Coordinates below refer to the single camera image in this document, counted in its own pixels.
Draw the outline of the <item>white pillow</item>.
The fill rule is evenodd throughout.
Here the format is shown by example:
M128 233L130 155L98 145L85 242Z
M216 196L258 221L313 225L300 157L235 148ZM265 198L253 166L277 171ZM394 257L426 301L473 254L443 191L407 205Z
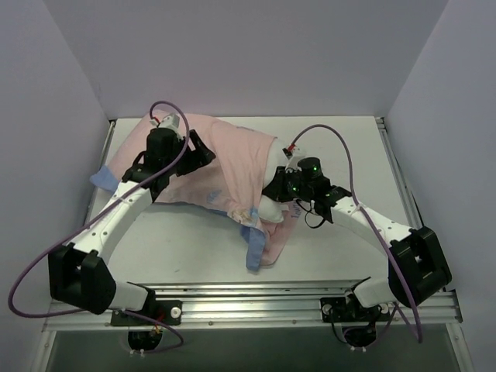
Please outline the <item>white pillow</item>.
M288 158L284 153L284 143L278 138L274 138L267 155L262 187L263 190L268 187L269 195L266 196L265 191L263 191L258 207L259 217L265 222L280 223L284 220L284 209L281 203L275 200L274 197L277 197L277 190L280 188L280 181L275 181L277 172L284 170L287 165Z

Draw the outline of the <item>blue printed pillowcase pink inside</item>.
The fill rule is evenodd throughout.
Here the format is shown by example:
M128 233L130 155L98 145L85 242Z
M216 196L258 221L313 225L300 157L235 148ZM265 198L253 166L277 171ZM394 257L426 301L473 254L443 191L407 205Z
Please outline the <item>blue printed pillowcase pink inside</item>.
M197 205L240 224L248 245L246 268L257 271L274 264L294 230L301 209L263 195L277 167L286 167L284 143L254 129L221 119L189 114L187 121L215 154L207 166L172 177L157 198L161 204Z

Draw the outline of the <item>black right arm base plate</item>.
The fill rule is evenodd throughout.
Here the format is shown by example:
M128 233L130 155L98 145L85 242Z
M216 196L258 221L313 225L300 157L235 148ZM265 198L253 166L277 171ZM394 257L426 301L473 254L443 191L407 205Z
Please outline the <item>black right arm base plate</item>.
M326 323L386 322L391 311L386 305L364 308L357 300L345 296L319 299L322 321Z

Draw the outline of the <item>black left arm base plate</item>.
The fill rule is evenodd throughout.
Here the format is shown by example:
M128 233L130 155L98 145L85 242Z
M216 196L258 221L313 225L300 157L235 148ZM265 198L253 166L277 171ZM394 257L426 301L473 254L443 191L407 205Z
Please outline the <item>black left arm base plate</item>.
M177 299L153 301L151 305L146 305L136 312L138 315L151 318L151 321L115 310L112 312L110 325L117 327L151 326L155 320L158 320L168 326L178 326L181 324L182 308L183 302Z

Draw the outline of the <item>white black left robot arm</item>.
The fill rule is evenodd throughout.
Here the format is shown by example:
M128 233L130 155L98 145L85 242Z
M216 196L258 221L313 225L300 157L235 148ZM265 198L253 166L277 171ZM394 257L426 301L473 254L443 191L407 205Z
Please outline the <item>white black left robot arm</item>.
M167 188L171 177L190 174L214 159L193 129L185 136L171 127L152 129L145 150L125 171L105 208L89 227L49 253L52 299L96 315L109 309L128 311L139 325L158 317L155 292L117 281L108 262L129 227Z

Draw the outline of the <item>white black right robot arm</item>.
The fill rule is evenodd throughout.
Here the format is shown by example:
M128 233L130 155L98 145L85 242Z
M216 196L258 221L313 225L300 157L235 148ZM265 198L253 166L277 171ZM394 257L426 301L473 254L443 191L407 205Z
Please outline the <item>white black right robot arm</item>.
M294 170L277 167L262 193L275 202L309 203L316 215L348 229L387 257L387 276L355 284L343 302L352 319L363 319L372 307L387 302L414 308L453 279L433 230L402 225L361 204L351 191L331 183L316 157L298 161Z

